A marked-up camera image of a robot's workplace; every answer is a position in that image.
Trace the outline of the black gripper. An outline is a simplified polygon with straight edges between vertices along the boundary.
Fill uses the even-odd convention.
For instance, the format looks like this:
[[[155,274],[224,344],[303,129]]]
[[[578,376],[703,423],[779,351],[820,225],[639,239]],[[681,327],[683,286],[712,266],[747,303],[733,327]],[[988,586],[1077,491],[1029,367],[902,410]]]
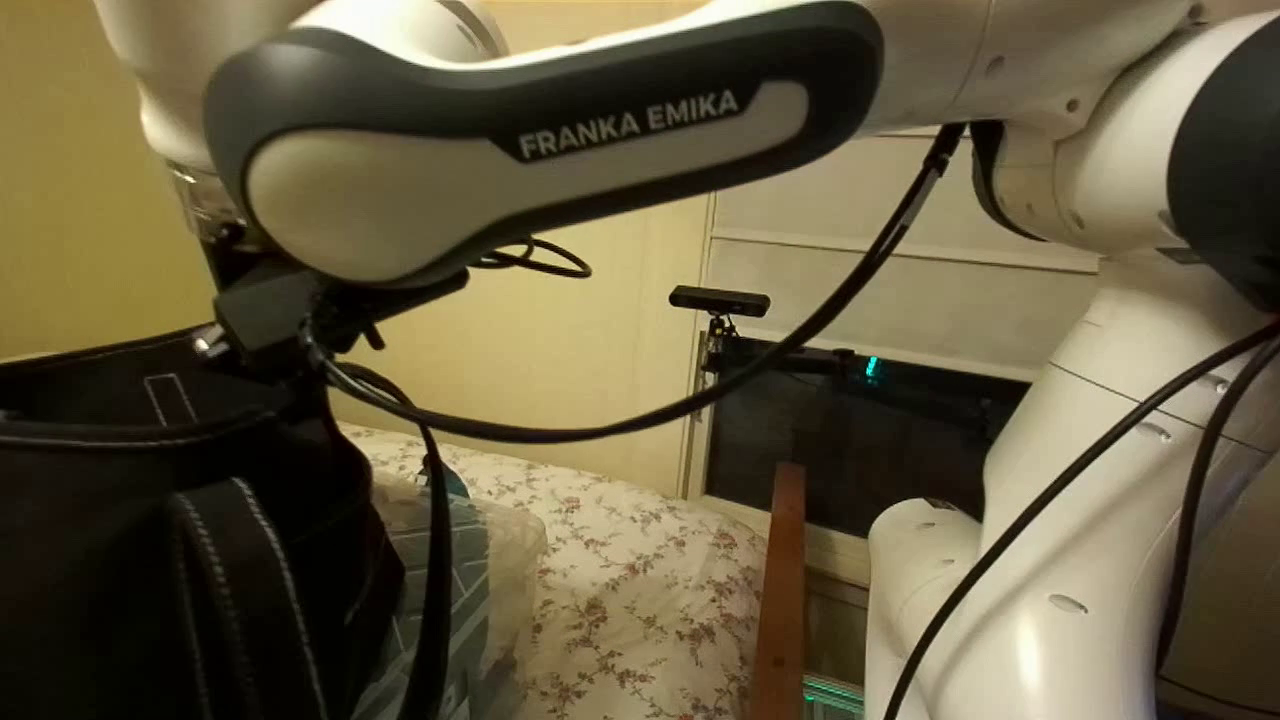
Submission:
[[[378,324],[466,283],[443,271],[426,283],[342,283],[280,251],[268,251],[246,225],[215,220],[200,229],[200,246],[215,279],[210,324],[195,333],[195,351],[210,362],[274,376],[309,361],[309,346],[346,351],[354,339],[378,344]]]

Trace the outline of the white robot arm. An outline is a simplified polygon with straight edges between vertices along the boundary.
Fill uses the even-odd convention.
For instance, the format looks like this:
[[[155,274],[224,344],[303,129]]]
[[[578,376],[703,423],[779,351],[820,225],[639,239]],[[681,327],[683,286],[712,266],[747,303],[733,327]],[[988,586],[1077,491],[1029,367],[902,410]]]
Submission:
[[[354,286],[960,129],[960,225],[1077,246],[1097,293],[993,442],[979,514],[878,514],[869,705],[1154,720],[1193,462],[1277,442],[1273,405],[1226,388],[1277,324],[1280,0],[696,0],[531,51],[480,0],[91,9],[152,153],[253,251]]]

